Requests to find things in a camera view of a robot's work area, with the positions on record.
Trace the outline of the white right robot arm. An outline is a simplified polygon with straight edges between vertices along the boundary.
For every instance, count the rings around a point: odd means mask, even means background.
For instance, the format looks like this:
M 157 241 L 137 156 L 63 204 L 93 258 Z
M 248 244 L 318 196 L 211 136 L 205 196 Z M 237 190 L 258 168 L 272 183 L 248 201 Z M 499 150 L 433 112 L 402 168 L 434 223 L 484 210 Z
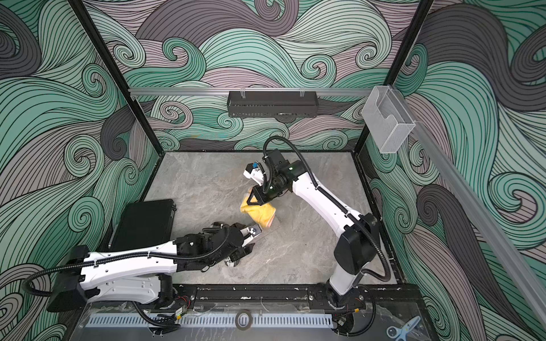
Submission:
M 308 203 L 330 226 L 337 237 L 334 249 L 336 268 L 326 287 L 331 300 L 340 300 L 365 274 L 365 268 L 381 255 L 378 220 L 370 213 L 363 215 L 343 203 L 317 180 L 307 162 L 299 159 L 289 162 L 279 150 L 270 151 L 262 158 L 267 164 L 266 174 L 260 162 L 247 164 L 244 177 L 256 182 L 247 204 L 264 207 L 286 192 L 294 193 Z

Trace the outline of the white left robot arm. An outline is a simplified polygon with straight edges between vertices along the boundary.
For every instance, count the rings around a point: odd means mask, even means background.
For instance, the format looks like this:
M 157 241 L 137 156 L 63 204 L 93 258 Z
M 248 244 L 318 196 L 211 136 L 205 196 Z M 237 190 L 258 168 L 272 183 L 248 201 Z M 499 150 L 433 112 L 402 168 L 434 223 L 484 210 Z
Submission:
M 72 248 L 62 261 L 47 311 L 60 313 L 97 301 L 132 301 L 167 307 L 173 303 L 172 276 L 207 271 L 226 261 L 237 264 L 253 250 L 262 232 L 256 224 L 216 223 L 198 234 L 141 249 L 91 252 Z

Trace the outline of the yellow pink microfiber cloth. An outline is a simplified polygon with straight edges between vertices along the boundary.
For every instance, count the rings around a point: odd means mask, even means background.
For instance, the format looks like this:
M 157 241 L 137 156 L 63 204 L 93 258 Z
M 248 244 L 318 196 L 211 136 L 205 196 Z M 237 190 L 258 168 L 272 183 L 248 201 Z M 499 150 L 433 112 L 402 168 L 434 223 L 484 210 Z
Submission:
M 241 213 L 248 214 L 250 218 L 262 229 L 271 227 L 276 209 L 269 203 L 257 205 L 257 200 L 255 198 L 251 200 L 250 205 L 247 203 L 249 199 L 250 193 L 243 197 L 243 201 L 240 205 Z

